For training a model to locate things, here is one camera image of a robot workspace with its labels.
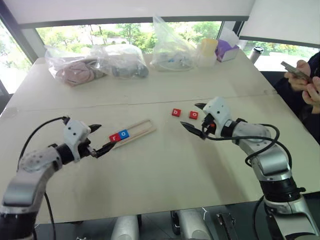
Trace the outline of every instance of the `clear plastic bag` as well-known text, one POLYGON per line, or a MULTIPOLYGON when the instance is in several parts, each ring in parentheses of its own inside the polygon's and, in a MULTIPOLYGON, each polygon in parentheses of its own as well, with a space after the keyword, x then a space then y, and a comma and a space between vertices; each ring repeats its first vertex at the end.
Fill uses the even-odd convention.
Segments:
POLYGON ((76 86, 103 77, 98 58, 65 52, 52 46, 45 46, 45 61, 52 76, 70 86, 76 86))
POLYGON ((188 71, 195 66, 196 49, 175 33, 159 16, 153 17, 157 42, 151 65, 161 72, 188 71))
POLYGON ((103 73, 119 78, 148 76, 149 70, 142 51, 131 44, 95 46, 91 52, 98 57, 97 65, 103 73))

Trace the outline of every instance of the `window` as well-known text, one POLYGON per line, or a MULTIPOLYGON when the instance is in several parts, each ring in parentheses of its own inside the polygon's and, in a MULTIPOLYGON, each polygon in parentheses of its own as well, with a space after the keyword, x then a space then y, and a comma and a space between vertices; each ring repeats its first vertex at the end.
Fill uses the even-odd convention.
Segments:
POLYGON ((9 94, 16 92, 31 62, 0 21, 0 80, 9 94))
POLYGON ((295 67, 298 60, 307 62, 319 52, 318 48, 261 41, 240 40, 239 46, 248 57, 255 46, 264 48, 254 64, 259 71, 285 72, 285 68, 280 64, 282 61, 295 67))
MULTIPOLYGON (((216 38, 221 21, 169 22, 168 25, 191 44, 216 38)), ((157 38, 152 23, 91 24, 37 28, 45 45, 69 52, 85 53, 93 45, 133 44, 152 53, 157 38)))

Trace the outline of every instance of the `smartphone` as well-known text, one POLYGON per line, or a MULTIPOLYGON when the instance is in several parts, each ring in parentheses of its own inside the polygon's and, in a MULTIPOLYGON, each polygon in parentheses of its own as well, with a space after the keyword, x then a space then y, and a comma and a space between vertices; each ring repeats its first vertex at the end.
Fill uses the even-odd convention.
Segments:
POLYGON ((308 81, 308 83, 312 84, 312 79, 308 75, 304 74, 302 71, 299 69, 295 68, 294 66, 291 66, 290 64, 286 63, 283 61, 281 63, 282 66, 284 66, 285 70, 287 70, 289 73, 292 73, 299 79, 305 79, 308 81))

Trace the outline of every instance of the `floor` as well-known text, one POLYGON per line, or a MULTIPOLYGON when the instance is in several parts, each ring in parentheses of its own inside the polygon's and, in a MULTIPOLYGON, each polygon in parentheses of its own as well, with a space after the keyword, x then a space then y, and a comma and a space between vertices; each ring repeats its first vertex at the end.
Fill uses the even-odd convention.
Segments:
MULTIPOLYGON (((306 196, 307 204, 313 213, 314 220, 320 227, 320 193, 308 194, 306 196)), ((217 213, 231 213, 235 219, 235 230, 239 240, 255 239, 252 230, 252 211, 255 202, 232 204, 227 206, 205 207, 208 211, 205 214, 205 222, 211 232, 212 239, 225 240, 221 227, 214 223, 217 222, 217 213)), ((204 210, 197 209, 203 216, 204 210)), ((260 206, 256 217, 256 227, 261 240, 270 240, 266 214, 264 208, 260 206)), ((56 224, 58 240, 76 240, 77 237, 87 240, 109 240, 115 225, 116 218, 88 220, 81 224, 60 223, 56 224)), ((52 239, 52 226, 50 224, 40 224, 36 228, 38 240, 52 239)), ((142 215, 142 227, 139 231, 140 240, 163 240, 163 239, 181 239, 174 235, 171 227, 170 212, 158 212, 142 215)))

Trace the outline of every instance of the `purple box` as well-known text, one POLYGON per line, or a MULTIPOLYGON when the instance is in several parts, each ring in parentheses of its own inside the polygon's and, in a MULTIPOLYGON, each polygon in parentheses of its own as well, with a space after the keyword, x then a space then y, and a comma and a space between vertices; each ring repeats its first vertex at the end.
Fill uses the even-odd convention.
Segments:
POLYGON ((231 47, 227 41, 218 40, 218 46, 215 49, 216 58, 219 62, 234 59, 237 56, 239 47, 235 45, 231 47))

